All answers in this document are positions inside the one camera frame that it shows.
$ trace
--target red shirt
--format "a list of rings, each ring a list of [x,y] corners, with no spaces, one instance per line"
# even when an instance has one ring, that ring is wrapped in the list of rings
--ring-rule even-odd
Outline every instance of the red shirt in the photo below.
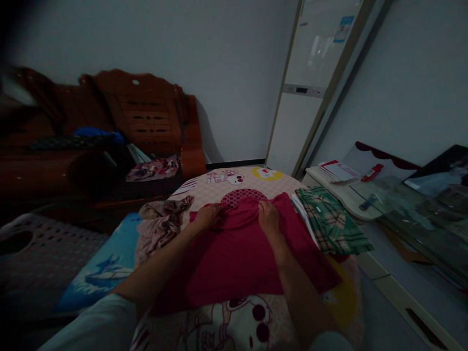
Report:
[[[319,293],[341,277],[301,224],[289,196],[270,200],[280,214],[288,246]],[[193,221],[197,212],[190,212]],[[188,310],[253,294],[283,294],[270,245],[258,224],[258,199],[243,198],[222,214],[215,229],[201,234],[156,299],[158,315]]]

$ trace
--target white wall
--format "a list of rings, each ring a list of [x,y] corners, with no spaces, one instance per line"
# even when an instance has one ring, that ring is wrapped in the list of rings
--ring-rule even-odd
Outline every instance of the white wall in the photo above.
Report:
[[[312,164],[356,141],[418,165],[468,146],[468,2],[395,0]]]
[[[120,68],[199,102],[211,162],[264,158],[297,0],[41,1],[9,61],[57,83]]]

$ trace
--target glass tabletop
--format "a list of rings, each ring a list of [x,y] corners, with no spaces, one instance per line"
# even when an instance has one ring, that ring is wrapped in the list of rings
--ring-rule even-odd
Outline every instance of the glass tabletop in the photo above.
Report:
[[[455,211],[446,199],[429,198],[388,177],[350,187],[380,220],[427,259],[468,289],[468,214]]]

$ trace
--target plaid shirt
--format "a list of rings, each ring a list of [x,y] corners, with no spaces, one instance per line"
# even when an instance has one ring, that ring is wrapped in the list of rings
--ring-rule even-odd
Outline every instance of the plaid shirt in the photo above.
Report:
[[[297,189],[295,192],[307,212],[322,252],[346,255],[374,250],[341,203],[324,187]]]

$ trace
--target white sleeve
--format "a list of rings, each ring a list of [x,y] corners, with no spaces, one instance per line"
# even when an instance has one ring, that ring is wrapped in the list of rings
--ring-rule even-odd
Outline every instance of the white sleeve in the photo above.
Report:
[[[308,351],[352,351],[352,346],[343,335],[336,331],[326,331],[315,338]]]
[[[128,351],[136,327],[135,304],[112,294],[80,314],[39,350]]]

